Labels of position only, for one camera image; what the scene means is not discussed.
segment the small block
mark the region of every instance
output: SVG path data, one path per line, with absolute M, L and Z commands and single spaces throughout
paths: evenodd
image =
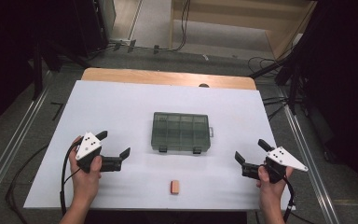
M 171 181 L 171 194 L 179 194 L 179 180 Z

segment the floor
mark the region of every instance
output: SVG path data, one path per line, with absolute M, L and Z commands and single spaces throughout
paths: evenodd
M 121 37 L 118 35 L 114 40 L 136 39 L 136 45 L 140 47 L 153 47 L 156 44 L 162 48 L 168 47 L 169 40 L 166 32 L 169 30 L 166 27 L 166 21 L 162 19 L 167 15 L 161 13 L 157 16 L 153 13 L 154 11 L 151 11 L 151 9 L 159 8 L 158 11 L 163 12 L 163 8 L 167 7 L 166 2 L 163 0 L 115 0 L 116 25 L 117 29 L 122 31 L 118 34 L 124 35 Z M 120 8 L 126 8 L 120 3 L 132 4 L 131 7 L 127 5 L 131 9 L 127 9 L 126 13 L 136 20 L 120 21 Z M 175 24 L 174 45 L 181 40 L 181 31 L 176 28 L 180 25 L 178 22 Z M 247 76 L 252 74 L 252 70 L 258 70 L 261 66 L 270 63 L 262 61 L 263 59 L 272 59 L 264 31 L 194 22 L 188 25 L 187 43 L 181 53 L 160 52 L 153 55 L 152 51 L 139 49 L 129 54 L 126 49 L 122 48 L 118 51 L 102 52 L 89 62 L 95 67 L 106 68 Z M 73 85 L 81 78 L 83 71 L 78 65 L 67 63 L 60 73 L 46 72 L 44 77 L 46 88 L 42 97 L 32 102 L 30 99 L 33 86 L 30 86 L 0 118 L 0 223 L 21 223 L 6 205 L 7 189 L 13 176 L 26 160 L 51 139 L 60 120 L 62 112 L 60 104 L 65 104 Z M 286 86 L 274 85 L 273 73 L 275 72 L 256 80 L 256 86 L 262 98 L 281 97 L 287 94 Z M 269 115 L 280 106 L 279 104 L 268 105 L 266 113 Z M 290 148 L 292 154 L 306 161 L 312 168 L 311 172 L 298 172 L 292 177 L 296 189 L 294 213 L 312 223 L 358 223 L 357 174 L 345 164 L 331 164 L 325 161 L 323 146 L 312 124 L 299 107 L 296 111 L 297 115 L 292 116 L 289 109 L 285 107 L 270 122 L 277 145 Z M 19 207 L 23 205 L 29 188 L 32 186 L 43 154 L 42 152 L 31 160 L 17 181 L 15 195 Z M 57 223 L 60 220 L 58 210 L 21 209 L 21 211 L 29 223 Z M 254 212 L 248 212 L 247 221 L 256 223 Z M 305 223 L 294 216 L 290 216 L 289 222 Z

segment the wooden edge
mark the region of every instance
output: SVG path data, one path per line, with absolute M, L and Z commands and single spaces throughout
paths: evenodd
M 250 77 L 157 72 L 132 69 L 88 68 L 84 71 L 81 80 L 194 87 L 198 87 L 200 84 L 206 84 L 211 88 L 256 90 L 255 81 Z

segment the gray carpet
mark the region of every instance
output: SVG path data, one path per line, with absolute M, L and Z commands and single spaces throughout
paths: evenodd
M 150 50 L 136 49 L 133 53 L 127 53 L 127 49 L 118 51 L 108 50 L 100 53 L 90 61 L 94 67 L 103 68 L 131 68 L 156 71 L 189 72 L 199 74 L 215 74 L 222 76 L 246 76 L 251 71 L 246 61 L 234 58 L 219 58 L 209 56 L 206 60 L 202 55 L 187 53 L 160 52 L 156 55 Z M 48 89 L 48 94 L 34 121 L 25 135 L 13 162 L 10 164 L 5 177 L 0 184 L 0 223 L 21 223 L 16 215 L 10 211 L 5 202 L 5 194 L 14 174 L 21 168 L 25 161 L 39 148 L 47 144 L 54 134 L 59 122 L 56 116 L 59 107 L 52 103 L 65 104 L 76 80 L 81 79 L 83 69 L 73 63 L 67 63 L 60 73 L 53 73 L 53 79 Z M 278 87 L 273 84 L 271 77 L 261 77 L 256 81 L 257 89 L 263 98 L 280 95 Z M 11 136 L 16 131 L 22 116 L 31 103 L 33 86 L 30 86 L 16 102 L 0 118 L 0 156 L 5 150 Z M 275 111 L 280 105 L 266 106 L 267 114 Z M 334 203 L 340 223 L 358 223 L 358 176 L 345 164 L 330 164 L 324 160 L 323 150 L 315 131 L 309 120 L 297 109 L 297 118 L 300 122 L 303 134 L 312 150 L 312 156 L 317 164 L 317 169 L 327 187 Z M 301 159 L 296 139 L 284 110 L 281 110 L 270 122 L 271 129 L 278 146 L 284 146 Z M 33 210 L 23 209 L 26 196 L 32 186 L 38 166 L 43 159 L 44 152 L 37 155 L 23 170 L 15 188 L 16 202 L 29 223 L 58 223 L 61 211 L 58 210 Z M 313 223 L 325 223 L 324 214 L 316 197 L 315 190 L 310 183 L 308 174 L 295 172 L 291 178 L 296 191 L 295 214 L 308 219 Z M 249 212 L 248 223 L 256 223 L 255 213 Z M 305 223 L 290 216 L 290 223 Z

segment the gray floor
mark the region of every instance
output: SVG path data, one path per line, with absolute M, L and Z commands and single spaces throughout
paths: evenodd
M 214 28 L 205 27 L 205 29 L 213 30 Z M 137 31 L 136 29 L 134 35 L 137 35 L 138 39 L 141 38 L 144 41 L 146 41 L 146 39 L 153 39 L 149 33 L 145 31 L 139 32 L 139 30 Z M 255 50 L 248 51 L 246 50 L 246 46 L 244 46 L 247 53 L 244 53 L 241 57 L 233 57 L 233 55 L 239 55 L 239 53 L 231 51 L 232 48 L 227 48 L 228 53 L 221 55 L 221 50 L 214 51 L 216 48 L 208 48 L 208 46 L 213 45 L 213 41 L 200 42 L 199 39 L 196 41 L 191 36 L 192 34 L 189 35 L 188 39 L 189 45 L 184 49 L 187 53 L 160 52 L 154 55 L 150 50 L 141 49 L 136 49 L 133 53 L 127 53 L 127 50 L 122 48 L 118 51 L 108 50 L 102 52 L 94 60 L 90 61 L 90 63 L 92 66 L 103 68 L 131 68 L 216 74 L 222 76 L 247 76 L 251 74 L 252 71 L 248 68 L 245 59 L 254 56 L 263 56 L 265 55 L 263 52 L 266 52 L 266 47 L 263 45 L 260 45 L 259 48 L 255 47 Z M 213 37 L 213 39 L 218 38 L 227 39 L 225 35 Z M 259 43 L 265 41 L 261 35 L 250 35 L 250 38 L 254 38 L 255 42 Z M 258 62 L 259 61 L 251 62 L 251 66 L 254 70 L 259 68 Z M 36 101 L 40 102 L 40 105 L 36 105 L 36 102 L 33 103 L 31 101 L 33 86 L 30 86 L 0 118 L 0 159 L 4 153 L 7 154 L 8 151 L 13 151 L 12 154 L 8 154 L 12 161 L 0 161 L 0 163 L 8 164 L 7 171 L 3 173 L 3 178 L 0 180 L 0 223 L 21 223 L 6 205 L 6 191 L 14 174 L 21 168 L 25 161 L 51 139 L 60 119 L 60 117 L 58 117 L 53 120 L 59 107 L 52 103 L 66 103 L 76 80 L 81 79 L 83 71 L 84 70 L 76 64 L 67 63 L 60 73 L 48 72 L 45 76 L 45 81 L 47 82 L 45 85 L 47 87 L 45 97 L 41 98 L 40 101 Z M 278 88 L 275 86 L 271 76 L 273 75 L 266 75 L 256 80 L 257 89 L 261 92 L 263 98 L 281 96 L 282 91 L 283 94 L 287 91 L 287 87 Z M 279 106 L 280 105 L 266 106 L 267 114 L 270 114 Z M 33 109 L 34 107 L 37 113 L 31 118 L 29 126 L 26 126 L 27 132 L 23 135 L 16 134 L 16 129 L 21 124 L 21 120 L 27 113 L 27 110 L 29 110 L 29 108 Z M 323 147 L 310 121 L 301 113 L 299 108 L 297 112 L 296 118 L 315 162 L 314 168 L 319 172 L 319 176 L 326 188 L 327 196 L 329 196 L 333 204 L 333 211 L 337 214 L 339 223 L 358 223 L 357 174 L 345 164 L 330 164 L 324 160 Z M 277 145 L 284 146 L 296 157 L 300 159 L 303 158 L 286 111 L 281 110 L 271 120 L 270 125 Z M 13 134 L 16 134 L 17 137 L 11 141 Z M 57 223 L 61 218 L 61 212 L 58 210 L 22 209 L 28 191 L 32 186 L 32 179 L 43 159 L 43 154 L 42 152 L 36 156 L 23 170 L 15 189 L 18 207 L 29 223 Z M 317 193 L 318 190 L 312 184 L 310 174 L 295 172 L 291 178 L 291 182 L 296 191 L 296 214 L 314 223 L 337 223 L 325 219 L 326 215 L 324 214 L 322 199 Z M 305 223 L 294 216 L 290 216 L 289 222 Z M 256 223 L 254 212 L 248 213 L 248 223 Z

